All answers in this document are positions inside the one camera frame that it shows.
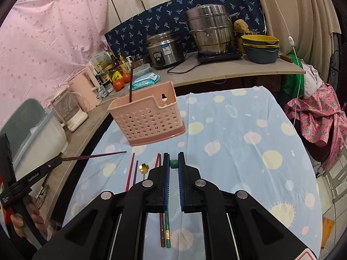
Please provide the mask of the dark brown-red chopstick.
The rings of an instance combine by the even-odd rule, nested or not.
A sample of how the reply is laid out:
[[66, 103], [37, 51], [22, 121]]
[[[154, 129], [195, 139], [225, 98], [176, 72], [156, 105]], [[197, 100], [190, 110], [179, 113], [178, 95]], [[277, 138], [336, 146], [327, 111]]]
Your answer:
[[133, 177], [133, 182], [132, 182], [132, 186], [134, 186], [136, 184], [136, 176], [137, 176], [137, 171], [138, 171], [138, 163], [139, 161], [136, 161], [135, 164], [135, 168], [134, 168], [134, 177]]

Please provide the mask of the bright red chopstick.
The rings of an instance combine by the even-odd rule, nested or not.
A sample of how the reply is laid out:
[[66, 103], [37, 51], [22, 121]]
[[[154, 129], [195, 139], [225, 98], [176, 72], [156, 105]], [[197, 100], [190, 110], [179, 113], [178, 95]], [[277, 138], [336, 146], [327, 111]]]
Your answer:
[[135, 159], [135, 153], [132, 153], [131, 163], [130, 163], [129, 171], [128, 171], [128, 176], [127, 176], [127, 179], [126, 179], [125, 192], [127, 192], [129, 190], [129, 185], [130, 185], [130, 180], [131, 180], [131, 175], [132, 175], [132, 169], [133, 169], [133, 166], [134, 166], [134, 159]]

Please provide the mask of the dark red chopstick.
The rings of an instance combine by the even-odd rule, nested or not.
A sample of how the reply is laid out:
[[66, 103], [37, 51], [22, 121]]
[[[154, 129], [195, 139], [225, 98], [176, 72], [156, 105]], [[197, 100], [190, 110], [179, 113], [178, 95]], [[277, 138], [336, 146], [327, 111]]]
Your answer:
[[113, 153], [103, 153], [103, 154], [93, 154], [93, 155], [87, 155], [87, 156], [75, 156], [75, 157], [62, 157], [62, 161], [75, 161], [75, 160], [87, 160], [91, 158], [98, 158], [98, 157], [106, 157], [106, 156], [113, 156], [118, 154], [125, 154], [127, 151], [118, 151]]

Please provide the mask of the green chopstick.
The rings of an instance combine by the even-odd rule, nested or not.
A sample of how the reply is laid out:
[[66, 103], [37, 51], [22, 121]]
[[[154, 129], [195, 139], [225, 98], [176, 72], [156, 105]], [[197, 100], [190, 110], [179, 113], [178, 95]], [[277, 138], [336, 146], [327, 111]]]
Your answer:
[[164, 220], [165, 220], [165, 244], [166, 244], [166, 248], [171, 248], [169, 207], [168, 207], [168, 210], [165, 211], [165, 213], [164, 213]]

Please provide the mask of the dark maroon chopstick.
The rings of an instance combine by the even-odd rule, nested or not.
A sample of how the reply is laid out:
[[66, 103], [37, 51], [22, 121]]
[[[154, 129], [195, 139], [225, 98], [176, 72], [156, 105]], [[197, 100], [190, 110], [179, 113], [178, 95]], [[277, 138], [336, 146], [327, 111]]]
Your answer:
[[134, 66], [131, 64], [131, 72], [130, 72], [130, 82], [129, 82], [129, 103], [132, 102], [132, 83], [134, 78]]

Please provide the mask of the red tomato front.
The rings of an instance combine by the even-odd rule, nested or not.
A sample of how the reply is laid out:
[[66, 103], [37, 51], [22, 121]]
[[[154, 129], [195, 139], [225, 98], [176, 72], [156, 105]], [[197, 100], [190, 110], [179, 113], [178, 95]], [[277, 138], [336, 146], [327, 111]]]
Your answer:
[[123, 79], [117, 79], [113, 82], [113, 89], [116, 92], [119, 92], [121, 89], [123, 89], [125, 86], [125, 83], [123, 81]]

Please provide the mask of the red tomato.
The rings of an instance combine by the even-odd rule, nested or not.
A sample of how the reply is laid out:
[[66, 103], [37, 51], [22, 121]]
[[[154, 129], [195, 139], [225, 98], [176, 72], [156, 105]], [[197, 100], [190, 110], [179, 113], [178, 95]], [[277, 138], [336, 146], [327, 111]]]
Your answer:
[[131, 81], [131, 74], [130, 73], [124, 73], [122, 75], [122, 79], [124, 83], [129, 83]]
[[117, 79], [113, 82], [113, 89], [116, 92], [119, 92], [121, 89], [123, 89], [125, 86], [125, 83], [123, 81], [123, 79]]

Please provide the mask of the red tomato back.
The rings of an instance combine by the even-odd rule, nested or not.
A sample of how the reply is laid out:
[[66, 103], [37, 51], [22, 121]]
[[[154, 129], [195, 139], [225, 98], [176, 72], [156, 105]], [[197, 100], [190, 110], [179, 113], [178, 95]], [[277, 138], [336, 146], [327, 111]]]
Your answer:
[[122, 75], [122, 79], [124, 83], [129, 83], [131, 81], [131, 74], [130, 73], [124, 73]]

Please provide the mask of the yellow oil bottle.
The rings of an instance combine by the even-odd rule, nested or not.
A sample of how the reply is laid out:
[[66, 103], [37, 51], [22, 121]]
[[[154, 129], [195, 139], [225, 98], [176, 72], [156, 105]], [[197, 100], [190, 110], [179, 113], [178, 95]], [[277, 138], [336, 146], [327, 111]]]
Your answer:
[[121, 67], [122, 73], [130, 73], [131, 69], [129, 68], [128, 61], [121, 55], [121, 53], [119, 53], [118, 56], [119, 66]]

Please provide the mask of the pink electric kettle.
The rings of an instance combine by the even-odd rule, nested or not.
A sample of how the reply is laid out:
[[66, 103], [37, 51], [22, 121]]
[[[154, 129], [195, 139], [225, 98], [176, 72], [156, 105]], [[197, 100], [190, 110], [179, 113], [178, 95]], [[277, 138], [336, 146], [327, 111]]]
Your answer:
[[90, 112], [98, 106], [102, 99], [97, 88], [99, 83], [93, 73], [93, 67], [87, 66], [67, 80], [70, 91], [75, 95], [84, 112]]

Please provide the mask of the white green box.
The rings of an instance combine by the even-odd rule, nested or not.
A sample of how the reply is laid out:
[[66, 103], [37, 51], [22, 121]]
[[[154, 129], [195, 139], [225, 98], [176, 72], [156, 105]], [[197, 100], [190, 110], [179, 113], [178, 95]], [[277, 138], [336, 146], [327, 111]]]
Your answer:
[[90, 60], [91, 64], [97, 68], [106, 68], [107, 66], [112, 64], [112, 58], [107, 51], [102, 51], [97, 53], [96, 55], [93, 55]]

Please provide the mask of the navy floral cloth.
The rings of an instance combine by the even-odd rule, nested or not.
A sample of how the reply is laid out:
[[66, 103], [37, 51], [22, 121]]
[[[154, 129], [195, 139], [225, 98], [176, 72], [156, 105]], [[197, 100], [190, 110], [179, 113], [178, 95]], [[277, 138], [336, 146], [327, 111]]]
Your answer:
[[189, 33], [185, 12], [196, 6], [219, 4], [228, 13], [236, 14], [252, 32], [266, 33], [265, 17], [260, 0], [170, 0], [143, 11], [105, 34], [115, 55], [146, 55], [147, 38], [166, 31], [174, 31], [183, 41], [184, 52], [195, 52], [197, 46]]

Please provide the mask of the stacked yellow blue bowls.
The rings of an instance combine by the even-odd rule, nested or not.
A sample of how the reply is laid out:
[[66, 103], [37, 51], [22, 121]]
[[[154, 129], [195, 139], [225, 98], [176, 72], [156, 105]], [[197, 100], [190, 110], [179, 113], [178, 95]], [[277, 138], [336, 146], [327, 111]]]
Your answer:
[[243, 35], [242, 46], [247, 58], [257, 64], [275, 63], [279, 54], [279, 39], [268, 35]]

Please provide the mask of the pink floral cloth pile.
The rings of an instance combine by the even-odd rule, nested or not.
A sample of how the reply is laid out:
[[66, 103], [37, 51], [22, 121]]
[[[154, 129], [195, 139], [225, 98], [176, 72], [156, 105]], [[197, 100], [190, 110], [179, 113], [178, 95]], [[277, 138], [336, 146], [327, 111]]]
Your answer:
[[307, 99], [287, 102], [284, 112], [312, 158], [320, 162], [322, 171], [329, 171], [346, 143], [346, 114], [334, 88], [324, 83]]

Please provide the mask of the pink patterned curtain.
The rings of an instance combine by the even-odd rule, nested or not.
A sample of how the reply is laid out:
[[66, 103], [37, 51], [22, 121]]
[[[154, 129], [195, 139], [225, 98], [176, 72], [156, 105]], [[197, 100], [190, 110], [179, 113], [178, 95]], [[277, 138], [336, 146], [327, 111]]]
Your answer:
[[1, 25], [1, 124], [27, 99], [47, 106], [106, 46], [108, 0], [17, 2]]

